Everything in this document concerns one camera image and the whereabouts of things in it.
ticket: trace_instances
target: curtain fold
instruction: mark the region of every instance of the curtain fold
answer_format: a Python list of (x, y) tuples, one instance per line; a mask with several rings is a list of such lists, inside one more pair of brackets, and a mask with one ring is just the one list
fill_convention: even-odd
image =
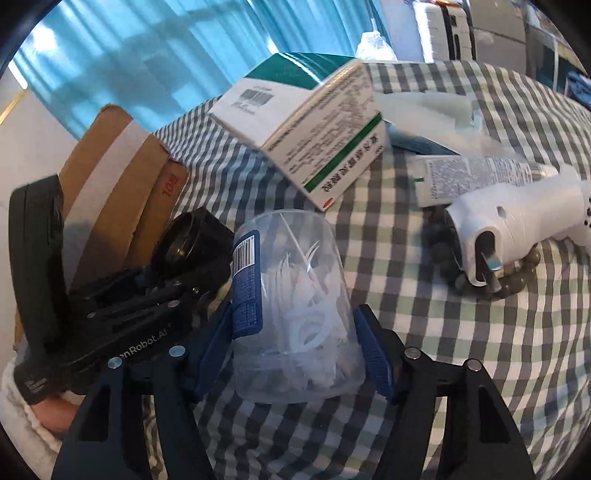
[(275, 51), (354, 55), (369, 12), (364, 0), (63, 0), (14, 62), (76, 138), (106, 103), (153, 131)]

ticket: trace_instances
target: silver screw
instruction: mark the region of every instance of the silver screw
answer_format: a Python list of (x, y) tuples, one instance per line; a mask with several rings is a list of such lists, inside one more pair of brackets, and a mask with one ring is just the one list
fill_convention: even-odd
[(119, 368), (123, 364), (123, 360), (120, 356), (114, 356), (111, 360), (107, 362), (107, 367), (109, 368)]
[(168, 354), (173, 357), (183, 356), (185, 353), (185, 348), (182, 345), (175, 345), (170, 347)]
[(482, 364), (475, 358), (470, 358), (466, 362), (466, 366), (473, 372), (479, 372), (480, 370), (482, 370)]
[(421, 351), (415, 347), (409, 347), (404, 351), (404, 356), (406, 358), (410, 358), (411, 360), (416, 360), (421, 356)]

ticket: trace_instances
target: gingham fabric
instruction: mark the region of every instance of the gingham fabric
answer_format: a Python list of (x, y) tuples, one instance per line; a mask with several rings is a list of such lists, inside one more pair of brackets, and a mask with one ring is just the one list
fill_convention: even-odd
[[(527, 159), (571, 164), (591, 178), (591, 114), (527, 77), (471, 62), (369, 64), (368, 70), (380, 92), (475, 96), (492, 138)], [(208, 117), (213, 103), (157, 132), (190, 170), (176, 213), (205, 205), (236, 229), (268, 210), (312, 210), (261, 154)], [(538, 280), (528, 290), (493, 304), (457, 296), (425, 249), (426, 214), (413, 204), (408, 161), (411, 154), (387, 150), (326, 212), (351, 303), (368, 303), (383, 326), (433, 359), (481, 359), (513, 413), (538, 478), (551, 478), (590, 423), (589, 259), (568, 240), (544, 241)], [(356, 395), (281, 406), (242, 400), (231, 375), (229, 362), (195, 409), (219, 478), (371, 477), (396, 409), (369, 382)], [(152, 472), (165, 478), (150, 399), (147, 407)], [(425, 478), (437, 466), (444, 411), (442, 402)]]

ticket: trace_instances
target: brown cardboard box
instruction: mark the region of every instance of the brown cardboard box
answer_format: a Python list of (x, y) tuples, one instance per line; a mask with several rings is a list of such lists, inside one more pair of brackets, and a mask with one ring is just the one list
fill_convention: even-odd
[[(187, 181), (165, 145), (106, 105), (60, 172), (68, 289), (145, 265)], [(15, 345), (22, 336), (16, 318)]]

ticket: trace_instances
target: white handheld device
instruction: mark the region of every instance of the white handheld device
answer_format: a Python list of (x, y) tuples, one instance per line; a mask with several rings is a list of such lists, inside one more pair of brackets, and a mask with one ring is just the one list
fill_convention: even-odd
[(591, 252), (591, 182), (564, 165), (559, 175), (522, 187), (491, 185), (458, 197), (446, 209), (446, 223), (470, 283), (496, 292), (495, 273), (542, 240), (568, 236)]

